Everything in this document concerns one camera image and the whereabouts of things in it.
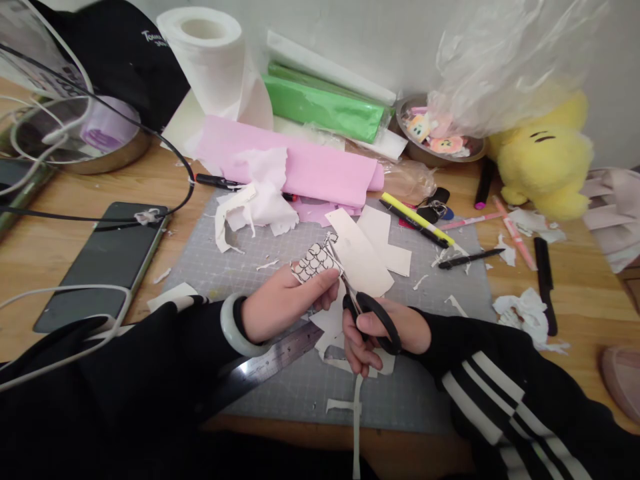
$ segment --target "phone screen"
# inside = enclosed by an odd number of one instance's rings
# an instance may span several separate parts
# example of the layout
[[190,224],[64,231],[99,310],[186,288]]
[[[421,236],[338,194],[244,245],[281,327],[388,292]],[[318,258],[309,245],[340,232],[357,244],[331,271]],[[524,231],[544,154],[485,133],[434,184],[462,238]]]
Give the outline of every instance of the phone screen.
[[[157,205],[114,202],[103,218],[133,217],[150,208],[157,208],[161,213],[167,212],[166,207]],[[137,288],[166,223],[166,220],[146,225],[99,222],[60,286],[103,283]],[[124,301],[124,293],[118,290],[80,289],[57,292],[49,300],[33,330],[50,333],[92,315],[108,313],[117,317]]]

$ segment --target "yellow highlighter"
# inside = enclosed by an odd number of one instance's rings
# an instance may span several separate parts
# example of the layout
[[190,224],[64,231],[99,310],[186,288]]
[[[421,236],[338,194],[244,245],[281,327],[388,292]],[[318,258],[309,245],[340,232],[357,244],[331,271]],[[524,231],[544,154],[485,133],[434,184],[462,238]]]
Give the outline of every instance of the yellow highlighter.
[[416,222],[422,228],[426,228],[427,230],[432,232],[436,237],[438,237],[438,238],[444,240],[445,242],[447,242],[449,244],[449,246],[452,246],[455,243],[455,240],[453,240],[450,236],[448,236],[446,233],[444,233],[439,228],[434,227],[432,224],[430,224],[428,221],[426,221],[424,218],[422,218],[416,212],[414,212],[413,210],[408,208],[400,200],[392,197],[387,192],[384,192],[382,194],[381,200],[387,202],[392,207],[394,207],[396,210],[399,210],[400,212],[402,212],[404,215],[406,215],[408,218],[410,218],[411,220]]

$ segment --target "paper towel roll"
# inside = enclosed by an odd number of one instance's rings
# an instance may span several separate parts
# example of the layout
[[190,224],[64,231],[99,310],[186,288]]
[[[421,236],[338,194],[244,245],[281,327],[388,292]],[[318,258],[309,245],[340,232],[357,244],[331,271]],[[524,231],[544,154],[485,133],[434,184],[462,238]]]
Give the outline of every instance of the paper towel roll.
[[273,129],[267,89],[232,16],[185,7],[162,13],[157,24],[206,115]]

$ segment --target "desk surface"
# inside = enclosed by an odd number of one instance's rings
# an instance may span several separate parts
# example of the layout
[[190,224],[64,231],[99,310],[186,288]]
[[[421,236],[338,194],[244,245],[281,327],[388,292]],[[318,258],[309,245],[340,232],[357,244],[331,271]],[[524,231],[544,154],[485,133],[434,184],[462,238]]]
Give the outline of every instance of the desk surface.
[[[26,99],[20,88],[0,81],[0,91]],[[0,99],[0,113],[15,104]],[[184,167],[175,166],[172,153],[152,145],[144,157],[117,172],[95,176],[58,174],[32,203],[35,210],[84,217],[100,217],[114,201],[156,203],[175,206],[187,192]],[[204,173],[199,163],[196,173]],[[451,192],[449,205],[458,215],[477,216],[473,198],[479,178],[477,163],[438,170],[439,186]],[[499,191],[498,180],[492,194]],[[134,298],[127,322],[142,320],[148,313],[147,300],[158,296],[162,284],[153,279],[179,258],[211,194],[208,187],[197,185],[191,201],[169,224],[174,235],[165,235],[142,286]],[[488,207],[486,213],[493,211]],[[603,350],[613,345],[640,347],[640,319],[612,274],[605,258],[581,220],[561,225],[568,241],[549,246],[555,290],[552,293],[559,339],[569,342],[568,356],[544,353],[543,356],[564,368],[580,384],[587,396],[610,408],[619,425],[634,433],[640,427],[615,406],[599,373]],[[54,287],[84,246],[93,229],[92,222],[61,221],[37,217],[20,219],[0,243],[0,299],[24,291]],[[480,244],[492,248],[500,231],[500,222],[477,224]],[[533,251],[532,239],[525,242]],[[488,272],[491,292],[520,295],[529,287],[537,289],[537,274],[519,257],[517,266],[492,262]],[[41,338],[31,328],[48,301],[48,295],[30,297],[0,311],[0,361],[20,355]],[[216,417],[207,427],[228,428],[320,448],[351,448],[350,427],[314,425],[273,420]],[[469,448],[463,440],[435,435],[363,429],[361,452],[384,477],[438,478],[455,471],[472,468]]]

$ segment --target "gray cutting mat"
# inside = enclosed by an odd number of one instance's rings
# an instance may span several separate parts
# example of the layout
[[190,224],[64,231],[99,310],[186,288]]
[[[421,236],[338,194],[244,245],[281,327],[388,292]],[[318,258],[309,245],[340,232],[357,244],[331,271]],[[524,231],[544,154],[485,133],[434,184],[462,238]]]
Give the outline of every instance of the gray cutting mat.
[[[327,228],[317,223],[300,223],[279,237],[274,237],[268,227],[256,227],[255,238],[251,238],[248,227],[235,233],[227,229],[227,242],[243,250],[245,255],[231,250],[220,253],[214,241],[212,216],[217,208],[215,197],[225,193],[217,191],[207,204],[182,257],[165,282],[165,291],[185,281],[198,293],[213,299],[222,300],[233,292],[251,293],[282,264],[298,260],[309,246],[325,237]],[[383,209],[380,202],[373,199],[367,200],[367,204]],[[470,254],[480,251],[474,226],[448,233]],[[468,276],[464,266],[451,271],[431,268],[440,248],[418,232],[398,226],[396,219],[391,222],[389,243],[412,250],[413,255],[411,276],[391,273],[395,283],[386,298],[430,313],[457,315],[457,311],[444,302],[453,294],[470,317],[495,321],[483,261],[473,262]],[[281,262],[256,271],[256,267],[275,259]],[[413,286],[426,273],[429,276],[414,291]],[[327,354],[344,358],[342,350],[334,347],[330,347]],[[353,400],[354,385],[354,375],[322,363],[317,351],[312,350],[228,406],[224,413],[351,425],[352,412],[333,409],[326,413],[325,408],[330,398]],[[426,369],[404,356],[397,358],[392,375],[365,380],[361,401],[363,427],[440,434],[453,431],[447,396],[436,390]]]

